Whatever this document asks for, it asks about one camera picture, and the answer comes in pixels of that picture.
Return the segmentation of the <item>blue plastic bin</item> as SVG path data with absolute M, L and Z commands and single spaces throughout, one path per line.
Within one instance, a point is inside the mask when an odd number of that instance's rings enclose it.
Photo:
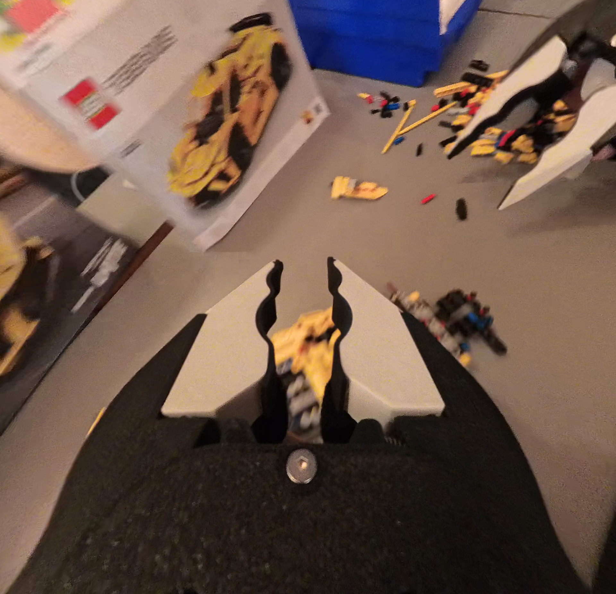
M 436 0 L 288 0 L 313 68 L 420 87 L 441 68 L 483 0 L 467 0 L 444 34 Z

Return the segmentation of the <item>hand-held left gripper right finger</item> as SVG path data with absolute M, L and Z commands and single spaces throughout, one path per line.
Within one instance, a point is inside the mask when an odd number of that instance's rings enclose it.
M 445 403 L 402 312 L 340 260 L 327 259 L 333 344 L 321 437 L 348 443 L 362 421 L 389 431 L 401 417 L 440 416 Z

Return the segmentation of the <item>yellow toy axle rod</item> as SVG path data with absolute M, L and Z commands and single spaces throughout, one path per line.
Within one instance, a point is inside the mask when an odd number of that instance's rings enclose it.
M 402 135 L 402 130 L 405 128 L 406 122 L 408 118 L 410 117 L 410 114 L 413 112 L 415 105 L 416 105 L 415 99 L 412 99 L 404 103 L 404 108 L 403 108 L 404 115 L 402 116 L 397 127 L 395 128 L 394 133 L 391 135 L 388 142 L 383 147 L 381 151 L 381 155 L 386 154 L 389 151 L 389 149 L 392 147 L 396 139 Z
M 430 113 L 429 115 L 427 115 L 426 117 L 423 117 L 419 121 L 416 121 L 416 122 L 412 123 L 411 125 L 401 129 L 399 131 L 398 135 L 406 135 L 410 131 L 419 128 L 420 126 L 424 125 L 425 123 L 427 123 L 429 121 L 432 121 L 436 117 L 439 117 L 440 115 L 446 113 L 447 111 L 449 111 L 453 107 L 457 107 L 457 106 L 458 106 L 458 102 L 453 102 L 453 103 L 449 103 L 447 105 L 444 105 L 442 108 L 440 108 L 440 109 Z

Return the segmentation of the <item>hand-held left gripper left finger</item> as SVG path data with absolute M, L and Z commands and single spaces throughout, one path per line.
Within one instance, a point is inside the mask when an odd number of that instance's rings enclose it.
M 167 418 L 239 419 L 256 440 L 282 443 L 287 393 L 268 336 L 277 320 L 283 263 L 273 260 L 206 313 L 161 408 Z

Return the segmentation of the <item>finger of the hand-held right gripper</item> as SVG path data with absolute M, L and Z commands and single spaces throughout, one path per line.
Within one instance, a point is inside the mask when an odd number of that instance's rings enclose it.
M 566 45 L 559 37 L 554 36 L 522 61 L 480 108 L 476 119 L 455 142 L 447 158 L 453 159 L 462 153 L 486 126 L 496 125 L 503 118 L 507 119 L 518 107 L 528 102 L 530 95 L 542 89 L 547 81 L 560 73 L 566 52 Z
M 595 147 L 615 133 L 615 85 L 593 93 L 581 106 L 577 120 L 558 143 L 544 150 L 535 168 L 512 186 L 498 206 L 504 210 L 552 182 L 574 177 L 589 165 Z

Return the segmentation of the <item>toy car cardboard box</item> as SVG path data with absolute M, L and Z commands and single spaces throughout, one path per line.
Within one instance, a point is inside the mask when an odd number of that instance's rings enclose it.
M 24 167 L 1 179 L 1 433 L 163 236 L 138 243 L 80 209 L 104 175 Z

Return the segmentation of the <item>grey desk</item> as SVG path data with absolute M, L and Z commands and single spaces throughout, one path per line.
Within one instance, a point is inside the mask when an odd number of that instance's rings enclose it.
M 470 60 L 506 69 L 579 1 L 483 0 L 420 89 L 315 71 L 331 115 L 234 229 L 204 253 L 171 231 L 1 436 L 1 593 L 38 543 L 96 415 L 131 377 L 273 259 L 284 263 L 275 328 L 327 307 L 329 256 L 379 291 L 391 282 L 433 300 L 475 290 L 492 307 L 508 354 L 478 344 L 475 375 L 518 437 L 572 564 L 592 583 L 615 494 L 615 166 L 592 164 L 500 212 L 519 165 L 467 153 L 447 160 L 438 143 L 448 132 L 437 122 L 381 155 L 396 121 L 371 115 L 357 97 L 385 90 L 416 99 L 413 122 Z M 389 192 L 333 200 L 337 176 Z M 459 198 L 466 221 L 455 213 Z

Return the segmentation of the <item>pile of toy bricks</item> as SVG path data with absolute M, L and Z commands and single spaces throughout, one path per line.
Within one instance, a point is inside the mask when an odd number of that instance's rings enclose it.
M 493 157 L 506 165 L 512 161 L 535 164 L 544 150 L 558 143 L 573 128 L 578 112 L 568 102 L 567 95 L 574 89 L 579 62 L 565 59 L 562 72 L 546 82 L 542 89 L 529 96 L 530 115 L 522 123 L 506 123 L 506 118 L 496 125 L 488 125 L 479 132 L 467 149 L 473 157 Z M 492 84 L 482 81 L 468 86 L 453 95 L 456 108 L 448 124 L 451 136 L 441 141 L 444 153 L 450 156 L 455 142 L 476 119 L 480 108 L 508 76 L 508 71 L 490 75 Z

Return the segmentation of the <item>yellow toy car model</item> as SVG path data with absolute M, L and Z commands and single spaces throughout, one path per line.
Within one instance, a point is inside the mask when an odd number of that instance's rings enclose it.
M 460 364 L 470 360 L 467 348 L 447 332 L 443 321 L 437 319 L 418 293 L 412 293 L 410 306 L 405 306 L 396 293 L 392 295 L 392 303 L 398 306 L 400 318 L 410 336 L 413 336 L 413 327 L 423 324 L 425 329 L 418 333 L 421 346 L 425 345 L 427 333 L 436 328 L 433 341 L 439 341 Z M 328 420 L 322 423 L 320 419 L 326 386 L 333 370 L 335 344 L 341 335 L 335 328 L 332 313 L 333 309 L 328 308 L 303 314 L 293 326 L 277 332 L 271 340 L 277 363 L 277 388 L 285 390 L 287 397 L 287 432 L 292 432 L 295 427 L 301 431 L 316 430 L 321 425 L 327 441 L 343 443 L 348 441 L 355 427 L 355 423 L 350 421 L 352 416 L 335 423 Z M 195 322 L 191 321 L 182 329 L 119 392 L 109 410 L 115 421 L 134 420 L 135 424 L 140 424 L 146 419 L 159 423 L 165 420 L 160 408 L 174 382 L 173 373 L 182 366 L 181 355 L 190 349 L 187 339 L 198 332 Z

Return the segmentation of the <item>yellow toy body section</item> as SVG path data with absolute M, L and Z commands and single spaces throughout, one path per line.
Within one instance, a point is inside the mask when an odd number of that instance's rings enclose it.
M 330 198 L 337 199 L 358 199 L 358 200 L 379 200 L 387 195 L 388 188 L 380 186 L 375 182 L 359 182 L 348 176 L 337 176 L 331 184 Z

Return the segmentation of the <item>toy car instruction booklet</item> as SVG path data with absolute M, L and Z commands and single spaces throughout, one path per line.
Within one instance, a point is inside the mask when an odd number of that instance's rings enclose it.
M 1 75 L 208 249 L 329 115 L 288 0 L 6 0 Z

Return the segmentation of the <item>long yellow toy beam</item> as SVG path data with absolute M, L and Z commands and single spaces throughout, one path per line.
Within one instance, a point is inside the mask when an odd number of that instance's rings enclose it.
M 488 76 L 492 79 L 494 79 L 494 83 L 498 83 L 499 81 L 501 81 L 505 76 L 507 76 L 507 74 L 509 73 L 508 70 L 504 70 L 504 71 L 500 71 L 500 72 L 494 72 L 485 76 Z M 452 96 L 456 93 L 461 93 L 464 92 L 466 90 L 468 91 L 477 91 L 477 89 L 481 89 L 475 85 L 469 85 L 468 83 L 465 82 L 456 82 L 456 83 L 452 83 L 450 85 L 446 85 L 440 88 L 437 88 L 433 91 L 433 95 L 436 98 L 444 98 L 444 97 L 449 97 Z

